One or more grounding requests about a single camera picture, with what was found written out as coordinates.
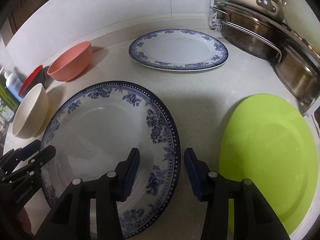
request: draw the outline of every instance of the metal pin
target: metal pin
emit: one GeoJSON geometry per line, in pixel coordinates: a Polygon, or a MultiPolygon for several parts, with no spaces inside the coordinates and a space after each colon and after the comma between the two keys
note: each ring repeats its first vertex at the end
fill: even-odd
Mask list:
{"type": "Polygon", "coordinates": [[[117,174],[116,174],[116,172],[115,171],[109,171],[108,173],[107,173],[107,176],[109,177],[109,178],[113,178],[114,176],[116,176],[117,174]]]}
{"type": "Polygon", "coordinates": [[[251,179],[244,179],[243,183],[246,185],[251,185],[252,184],[252,180],[251,179]]]}
{"type": "Polygon", "coordinates": [[[216,178],[218,176],[218,173],[216,173],[215,171],[210,171],[208,173],[208,176],[211,177],[211,178],[216,178]]]}
{"type": "Polygon", "coordinates": [[[73,179],[72,184],[73,185],[78,185],[80,182],[81,182],[81,179],[76,178],[76,179],[73,179]]]}

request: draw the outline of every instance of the blue floral pattern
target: blue floral pattern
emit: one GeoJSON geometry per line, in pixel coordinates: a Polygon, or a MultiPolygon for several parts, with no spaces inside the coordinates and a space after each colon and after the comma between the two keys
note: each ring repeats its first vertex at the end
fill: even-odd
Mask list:
{"type": "MultiPolygon", "coordinates": [[[[134,110],[137,109],[143,113],[144,129],[150,132],[150,137],[148,136],[145,140],[159,144],[155,154],[160,154],[161,158],[152,164],[153,172],[150,172],[143,186],[145,189],[143,198],[147,198],[147,201],[139,201],[130,209],[119,213],[121,228],[126,239],[151,226],[170,201],[180,171],[179,137],[168,109],[153,93],[130,82],[109,81],[88,87],[67,100],[55,113],[44,132],[41,149],[51,144],[56,147],[57,154],[61,154],[59,153],[59,132],[62,127],[65,127],[64,118],[68,117],[68,120],[73,118],[74,114],[81,112],[82,107],[92,104],[92,100],[95,104],[100,100],[119,100],[119,103],[124,100],[128,102],[124,104],[128,105],[128,111],[138,107],[134,110]]],[[[50,207],[59,197],[57,192],[61,193],[62,190],[55,181],[51,181],[50,174],[54,170],[54,161],[49,162],[41,170],[42,189],[50,207]]],[[[95,230],[91,232],[91,239],[97,240],[95,230]]]]}
{"type": "Polygon", "coordinates": [[[147,194],[156,196],[158,194],[159,186],[164,184],[164,178],[167,170],[161,170],[159,165],[153,165],[153,170],[154,172],[150,173],[146,188],[148,189],[147,194]]]}
{"type": "Polygon", "coordinates": [[[167,29],[148,33],[136,39],[129,48],[129,55],[138,63],[157,69],[196,71],[211,69],[222,65],[228,59],[228,50],[216,38],[205,33],[184,29],[167,29]],[[149,56],[147,50],[145,50],[149,42],[145,40],[150,40],[153,38],[156,39],[156,37],[162,37],[163,35],[178,35],[179,37],[187,37],[191,35],[192,38],[194,37],[196,39],[202,39],[206,42],[206,46],[208,46],[208,48],[210,49],[211,56],[208,59],[203,60],[202,62],[192,62],[186,64],[177,64],[156,60],[153,57],[149,56]]]}
{"type": "Polygon", "coordinates": [[[132,104],[133,106],[139,106],[141,103],[141,99],[137,98],[137,95],[133,92],[128,92],[126,96],[122,97],[123,100],[126,100],[128,103],[132,104]]]}

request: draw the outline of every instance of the lime green plate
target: lime green plate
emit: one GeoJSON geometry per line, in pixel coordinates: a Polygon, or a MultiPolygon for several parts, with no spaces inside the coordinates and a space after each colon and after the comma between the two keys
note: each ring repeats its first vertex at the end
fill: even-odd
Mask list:
{"type": "Polygon", "coordinates": [[[245,99],[225,130],[220,174],[237,181],[252,179],[291,234],[310,207],[318,178],[317,151],[307,123],[279,97],[258,94],[245,99]]]}

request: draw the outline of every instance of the oval plate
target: oval plate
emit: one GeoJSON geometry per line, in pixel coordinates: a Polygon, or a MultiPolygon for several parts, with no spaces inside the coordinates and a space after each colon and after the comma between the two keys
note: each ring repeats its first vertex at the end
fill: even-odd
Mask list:
{"type": "Polygon", "coordinates": [[[208,34],[168,29],[137,38],[129,47],[129,55],[141,65],[156,69],[199,71],[222,65],[228,50],[208,34]]]}
{"type": "Polygon", "coordinates": [[[318,178],[316,145],[307,123],[279,97],[245,99],[225,130],[220,173],[237,181],[252,179],[291,234],[308,212],[318,178]]]}
{"type": "MultiPolygon", "coordinates": [[[[162,214],[177,185],[180,142],[168,109],[152,92],[123,81],[98,83],[78,92],[51,119],[41,149],[57,153],[42,168],[42,189],[52,207],[74,178],[98,179],[140,150],[130,197],[118,203],[124,238],[142,232],[162,214]]],[[[92,239],[97,239],[91,202],[92,239]]]]}

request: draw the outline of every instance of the metal pot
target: metal pot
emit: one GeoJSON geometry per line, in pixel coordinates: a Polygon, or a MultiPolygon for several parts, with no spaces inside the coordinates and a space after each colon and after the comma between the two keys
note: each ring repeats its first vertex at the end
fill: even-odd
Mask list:
{"type": "Polygon", "coordinates": [[[283,48],[282,60],[276,62],[279,79],[300,102],[311,103],[320,91],[320,75],[303,53],[286,43],[283,48]]]}
{"type": "Polygon", "coordinates": [[[227,41],[239,49],[267,60],[276,56],[274,49],[280,51],[276,45],[279,43],[279,32],[274,26],[232,6],[225,6],[223,10],[216,7],[210,8],[224,13],[222,34],[227,41]]]}

